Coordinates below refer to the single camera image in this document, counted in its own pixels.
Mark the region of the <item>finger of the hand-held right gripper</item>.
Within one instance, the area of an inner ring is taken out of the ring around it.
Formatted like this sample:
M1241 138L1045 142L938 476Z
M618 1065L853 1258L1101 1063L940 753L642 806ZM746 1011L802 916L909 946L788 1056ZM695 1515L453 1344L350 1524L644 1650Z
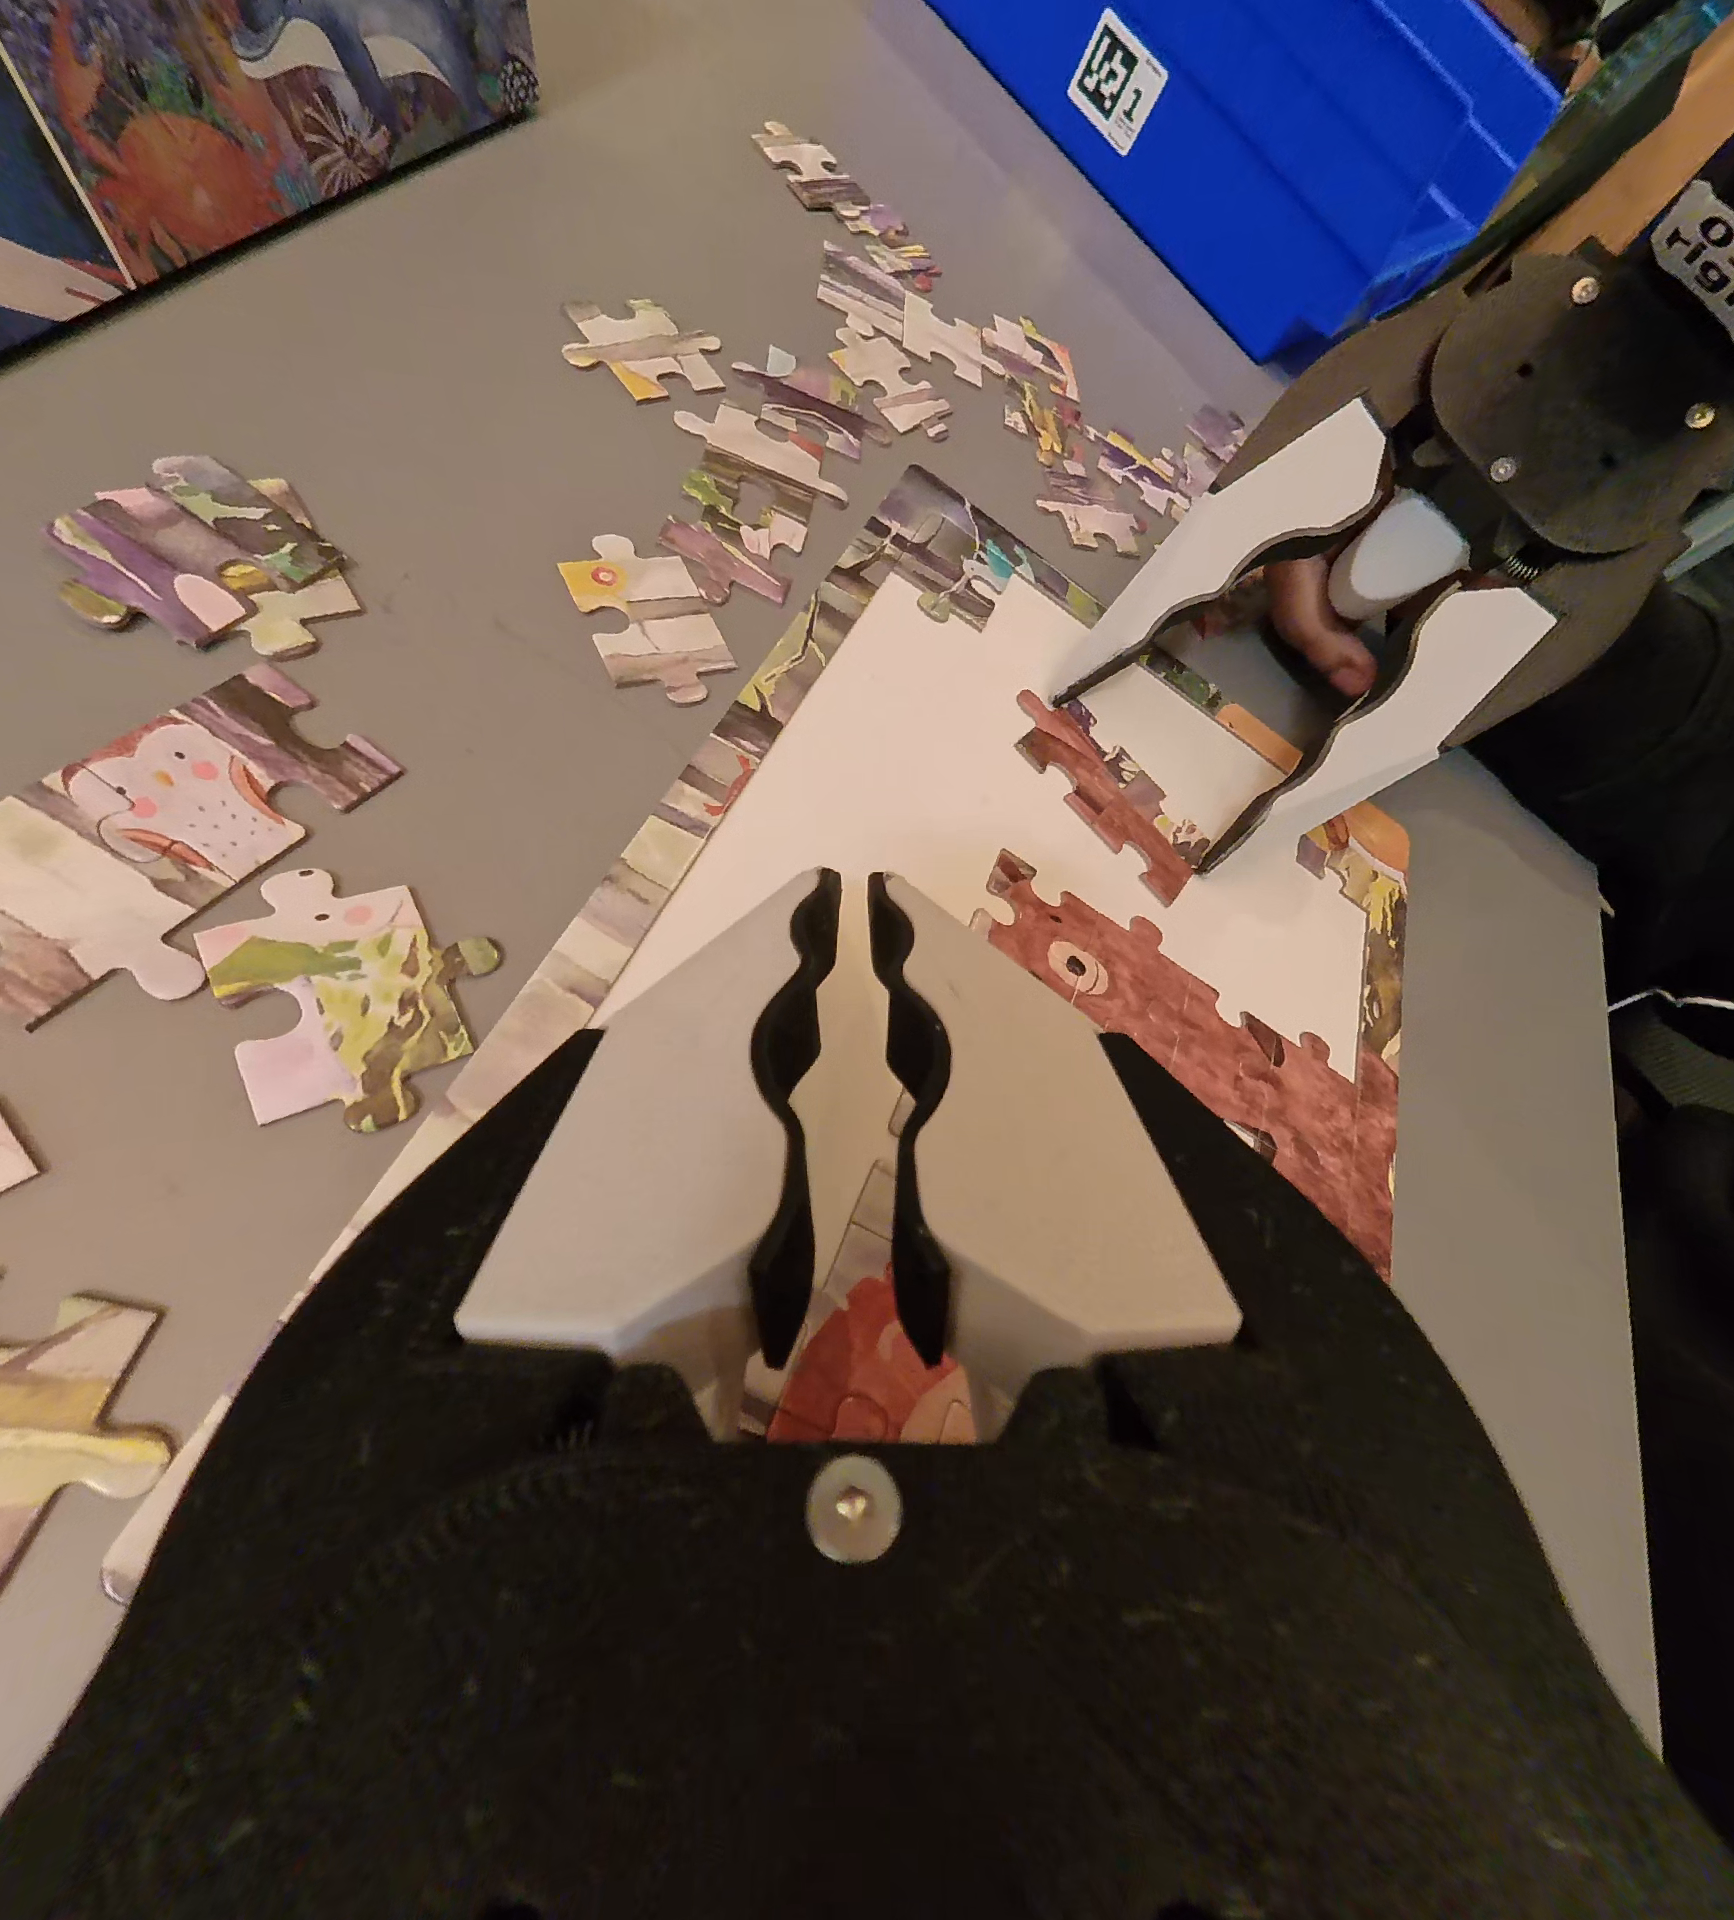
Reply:
M1206 851L1212 874L1250 843L1280 844L1422 767L1551 629L1529 588L1441 588L1406 629L1397 666L1350 704L1275 788Z
M1051 704L1059 708L1136 662L1170 618L1222 597L1271 553L1327 543L1355 525L1382 499L1387 462L1383 422L1366 399L1348 399L1255 468L1224 476L1065 653Z

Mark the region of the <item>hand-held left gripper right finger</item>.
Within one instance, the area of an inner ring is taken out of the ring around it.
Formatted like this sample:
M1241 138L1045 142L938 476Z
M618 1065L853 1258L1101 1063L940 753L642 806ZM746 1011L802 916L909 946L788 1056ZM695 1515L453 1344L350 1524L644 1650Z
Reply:
M900 1088L893 1301L924 1363L965 1373L973 1426L1049 1368L1236 1338L1101 1028L902 876L868 878L868 951Z

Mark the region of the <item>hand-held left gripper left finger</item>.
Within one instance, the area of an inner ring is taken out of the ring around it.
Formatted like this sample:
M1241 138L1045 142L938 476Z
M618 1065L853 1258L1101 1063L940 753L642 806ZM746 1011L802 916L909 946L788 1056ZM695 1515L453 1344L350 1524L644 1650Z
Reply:
M812 1296L805 1125L842 876L805 869L593 1033L569 1105L455 1314L464 1340L679 1375L735 1436L749 1361L784 1365Z

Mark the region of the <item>orange yellow puzzle piece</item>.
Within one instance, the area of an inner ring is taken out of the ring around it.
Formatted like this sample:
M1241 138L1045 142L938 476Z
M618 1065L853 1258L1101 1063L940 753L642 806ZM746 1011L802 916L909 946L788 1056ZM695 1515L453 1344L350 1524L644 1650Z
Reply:
M1294 846L1308 874L1333 878L1371 934L1399 944L1406 928L1410 837L1382 806L1359 802L1324 820Z

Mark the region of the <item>dark teal spot puzzle piece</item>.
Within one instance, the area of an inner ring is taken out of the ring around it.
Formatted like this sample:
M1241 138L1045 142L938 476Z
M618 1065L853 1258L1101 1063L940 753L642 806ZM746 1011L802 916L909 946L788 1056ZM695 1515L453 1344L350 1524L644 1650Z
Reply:
M984 539L928 543L909 555L905 571L930 620L958 622L973 632L987 627L1012 576L1005 553L996 557Z

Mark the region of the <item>dark brown puzzle piece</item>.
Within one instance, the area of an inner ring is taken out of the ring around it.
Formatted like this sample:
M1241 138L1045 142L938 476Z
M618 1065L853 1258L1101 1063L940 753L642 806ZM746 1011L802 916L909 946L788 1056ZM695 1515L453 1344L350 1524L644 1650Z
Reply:
M1161 828L1164 793L1122 751L1101 751L1087 725L1065 708L1047 708L1031 688L1017 692L1028 732L1017 753L1038 772L1065 776L1065 804L1098 839L1121 846L1138 828Z

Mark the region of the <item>reddish brown puzzle piece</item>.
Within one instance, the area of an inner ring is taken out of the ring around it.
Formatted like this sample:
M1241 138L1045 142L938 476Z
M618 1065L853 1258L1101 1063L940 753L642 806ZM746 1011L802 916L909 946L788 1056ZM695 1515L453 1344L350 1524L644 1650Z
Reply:
M1187 888L1210 848L1191 820L1168 813L1164 788L1121 746L1103 755L1101 785L1094 793L1091 828L1108 851L1135 851L1142 883L1171 906Z

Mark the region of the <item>lion jigsaw puzzle board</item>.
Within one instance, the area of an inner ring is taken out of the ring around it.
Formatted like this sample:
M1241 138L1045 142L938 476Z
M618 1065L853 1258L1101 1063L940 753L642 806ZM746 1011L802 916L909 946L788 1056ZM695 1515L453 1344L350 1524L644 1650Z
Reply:
M902 476L888 497L909 504L916 492L921 499L933 492L909 489ZM1252 1014L1287 1039L1319 1035L1338 1068L1352 1067L1359 1044L1399 1068L1406 934L1399 944L1371 934L1333 878L1306 872L1296 841L1236 857L1210 883L1189 879L1171 906L1154 899L1140 857L1108 851L1068 807L1065 776L1038 774L1017 753L1028 732L1017 692L1031 688L1054 708L1054 657L1087 622L1022 580L1008 580L984 629L930 620L905 562L856 562L868 527L879 532L884 503L788 632L812 611L816 643L823 653L832 646L825 667L804 683L746 786L649 920L586 1025L614 1016L791 869L821 862L861 876L889 865L975 928L977 913L1008 916L987 893L987 878L996 853L1014 851L1033 865L1033 885L1047 900L1072 893L1119 923L1138 916L1156 923L1164 956L1215 988L1224 1019ZM1206 837L1297 760L1283 737L1163 643L1065 711L1101 751L1133 755L1164 788L1168 813ZM585 918L583 907L571 923ZM544 997L532 981L546 956L516 1000ZM310 1284L558 1046L541 1046L558 1035L541 1032L541 1014L513 1018L513 1002Z

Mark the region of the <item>pile of puzzle pieces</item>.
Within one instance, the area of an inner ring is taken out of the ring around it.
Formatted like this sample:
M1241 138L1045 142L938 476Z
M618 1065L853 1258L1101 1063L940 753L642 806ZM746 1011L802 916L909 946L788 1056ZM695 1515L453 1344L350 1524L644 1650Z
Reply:
M655 683L674 704L702 699L709 674L735 671L712 608L733 587L784 603L772 546L804 543L814 497L846 503L804 436L769 438L756 417L725 405L714 422L684 424L711 443L686 476L705 517L669 518L653 557L609 534L593 557L562 566L583 611L618 615L595 638L614 687ZM909 468L903 483L933 492L909 504L889 496L858 564L984 539L1005 553L1010 580L1042 588L1073 620L1101 615L1087 588L959 496L945 497L928 471ZM499 948L478 937L436 942L404 885L345 897L320 869L280 869L306 828L273 804L276 792L311 786L350 813L404 776L367 737L301 736L297 713L313 701L280 664L318 646L310 620L362 611L350 555L313 524L285 478L247 476L210 454L157 457L143 482L96 489L56 515L45 538L68 564L59 587L78 620L101 629L147 620L201 653L238 634L252 662L0 799L0 1009L35 1028L112 972L127 972L159 1000L187 998L203 979L227 1004L283 995L299 1012L287 1033L236 1053L255 1121L320 1105L338 1105L360 1135L409 1121L420 1107L409 1081L473 1053L453 988L497 969ZM809 611L769 655L585 918L569 923L532 981L544 997L513 1002L513 1018L541 1014L541 1032L558 1035L539 1042L546 1051L602 1005L788 711L825 667L832 646L816 643L818 624ZM168 944L168 934L268 867L266 918L201 928L199 958Z

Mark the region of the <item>person's right forearm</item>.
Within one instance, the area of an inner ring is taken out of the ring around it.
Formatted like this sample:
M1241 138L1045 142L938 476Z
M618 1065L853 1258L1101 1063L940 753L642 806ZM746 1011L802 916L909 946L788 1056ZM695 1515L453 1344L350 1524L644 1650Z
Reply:
M1595 869L1611 1000L1734 1063L1734 617L1650 588L1593 666L1469 751Z

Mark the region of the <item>person's right hand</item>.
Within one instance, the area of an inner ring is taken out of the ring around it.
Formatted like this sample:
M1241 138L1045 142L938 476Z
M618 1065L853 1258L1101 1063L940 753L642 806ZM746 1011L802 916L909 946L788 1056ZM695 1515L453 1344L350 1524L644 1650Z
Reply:
M1324 555L1268 562L1264 622L1290 657L1306 662L1324 687L1350 702L1369 694L1380 664L1359 629L1334 611L1329 576Z

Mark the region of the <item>joined brown bear puzzle section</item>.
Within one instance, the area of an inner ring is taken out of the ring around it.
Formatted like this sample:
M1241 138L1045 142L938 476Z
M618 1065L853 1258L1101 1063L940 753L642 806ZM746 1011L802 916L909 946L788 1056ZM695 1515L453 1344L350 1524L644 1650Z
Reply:
M1397 1068L1368 1044L1338 1068L1319 1035L1287 1039L1252 1014L1224 1019L1215 988L1164 956L1156 923L1119 923L1072 893L1047 900L1033 879L1022 857L996 853L987 893L1008 916L975 914L987 942L1096 1026L1140 1044L1389 1279Z

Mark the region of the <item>wooden beam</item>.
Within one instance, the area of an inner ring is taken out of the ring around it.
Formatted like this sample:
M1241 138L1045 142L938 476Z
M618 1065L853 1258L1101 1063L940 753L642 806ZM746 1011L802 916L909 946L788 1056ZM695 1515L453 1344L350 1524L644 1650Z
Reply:
M1734 135L1734 14L1695 49L1665 121L1527 238L1522 256L1625 252Z

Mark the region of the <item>blue bin with white label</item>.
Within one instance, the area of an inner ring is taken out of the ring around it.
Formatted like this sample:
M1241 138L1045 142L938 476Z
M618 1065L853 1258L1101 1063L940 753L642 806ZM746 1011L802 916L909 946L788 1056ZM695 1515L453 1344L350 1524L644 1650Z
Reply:
M1252 363L1424 289L1562 108L1469 2L935 2Z

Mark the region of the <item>space print puzzle box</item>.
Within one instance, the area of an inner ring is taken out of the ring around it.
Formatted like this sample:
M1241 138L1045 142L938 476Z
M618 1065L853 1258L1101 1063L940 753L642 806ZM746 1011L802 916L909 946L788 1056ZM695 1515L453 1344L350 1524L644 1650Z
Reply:
M537 98L525 2L0 2L0 357Z

